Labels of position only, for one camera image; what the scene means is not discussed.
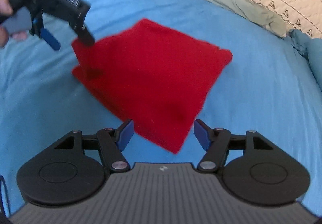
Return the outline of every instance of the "bed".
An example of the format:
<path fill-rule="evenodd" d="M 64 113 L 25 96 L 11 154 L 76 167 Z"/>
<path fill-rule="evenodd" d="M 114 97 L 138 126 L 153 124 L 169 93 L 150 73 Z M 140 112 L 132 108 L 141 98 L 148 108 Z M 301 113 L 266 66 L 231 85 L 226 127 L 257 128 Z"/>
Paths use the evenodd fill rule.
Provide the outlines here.
<path fill-rule="evenodd" d="M 234 134 L 255 129 L 302 163 L 311 176 L 303 204 L 322 215 L 322 92 L 310 63 L 289 37 L 279 38 L 206 0 L 86 1 L 92 5 L 86 24 L 97 40 L 148 18 L 231 50 L 233 61 L 197 117 Z M 62 43 L 60 51 L 35 37 L 11 41 L 0 51 L 0 174 L 8 185 L 12 212 L 23 205 L 15 182 L 23 163 L 71 130 L 94 134 L 121 124 L 72 76 L 78 61 L 71 47 L 75 34 L 68 24 L 50 16 L 44 21 Z M 196 165 L 204 150 L 191 131 L 178 154 L 137 134 L 123 154 L 131 164 Z M 98 158 L 96 153 L 87 155 Z M 238 156 L 241 152 L 231 152 L 228 160 Z"/>

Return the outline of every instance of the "black cable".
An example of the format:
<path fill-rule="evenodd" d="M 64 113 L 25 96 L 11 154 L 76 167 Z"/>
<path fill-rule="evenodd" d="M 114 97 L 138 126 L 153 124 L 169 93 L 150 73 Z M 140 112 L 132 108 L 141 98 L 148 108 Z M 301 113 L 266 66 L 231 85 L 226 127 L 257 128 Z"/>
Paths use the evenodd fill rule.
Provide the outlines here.
<path fill-rule="evenodd" d="M 6 216 L 6 213 L 5 213 L 5 210 L 4 210 L 1 183 L 3 184 L 3 187 L 4 187 L 4 195 L 5 195 L 6 202 L 7 202 L 9 216 Z M 8 188 L 7 188 L 7 184 L 5 183 L 4 177 L 2 175 L 0 175 L 0 213 L 3 214 L 7 218 L 9 218 L 11 216 L 11 208 L 10 208 Z"/>

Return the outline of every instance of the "finger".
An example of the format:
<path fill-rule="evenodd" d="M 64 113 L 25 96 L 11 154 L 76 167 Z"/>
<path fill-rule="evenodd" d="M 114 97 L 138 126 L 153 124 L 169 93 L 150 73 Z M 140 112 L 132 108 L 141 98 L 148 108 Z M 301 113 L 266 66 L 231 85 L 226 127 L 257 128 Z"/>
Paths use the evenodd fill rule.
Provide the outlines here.
<path fill-rule="evenodd" d="M 25 40 L 27 38 L 27 33 L 26 32 L 19 32 L 19 33 L 15 33 L 12 35 L 12 38 L 15 39 L 16 41 L 22 41 Z"/>
<path fill-rule="evenodd" d="M 0 27 L 0 48 L 3 48 L 9 40 L 9 35 L 7 31 L 3 28 Z"/>
<path fill-rule="evenodd" d="M 13 9 L 10 6 L 9 0 L 0 0 L 0 14 L 10 16 Z"/>

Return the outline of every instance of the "gray ribbed plate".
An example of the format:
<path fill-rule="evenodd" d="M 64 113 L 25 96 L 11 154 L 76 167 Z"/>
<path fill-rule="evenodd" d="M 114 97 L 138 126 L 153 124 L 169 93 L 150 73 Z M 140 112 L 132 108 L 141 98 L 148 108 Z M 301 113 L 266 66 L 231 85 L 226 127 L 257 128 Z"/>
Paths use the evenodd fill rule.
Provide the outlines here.
<path fill-rule="evenodd" d="M 192 165 L 136 163 L 113 174 L 100 192 L 77 205 L 26 204 L 14 224 L 313 224 L 300 203 L 279 208 L 246 204 L 227 193 L 212 174 Z"/>

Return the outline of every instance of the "red cloth corner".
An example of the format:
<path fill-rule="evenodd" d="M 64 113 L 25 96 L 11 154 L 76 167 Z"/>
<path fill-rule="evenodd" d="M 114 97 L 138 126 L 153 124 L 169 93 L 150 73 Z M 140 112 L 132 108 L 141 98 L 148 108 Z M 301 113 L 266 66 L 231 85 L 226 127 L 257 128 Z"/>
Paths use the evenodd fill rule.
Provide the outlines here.
<path fill-rule="evenodd" d="M 143 19 L 92 47 L 72 44 L 73 75 L 135 131 L 177 153 L 232 53 Z"/>

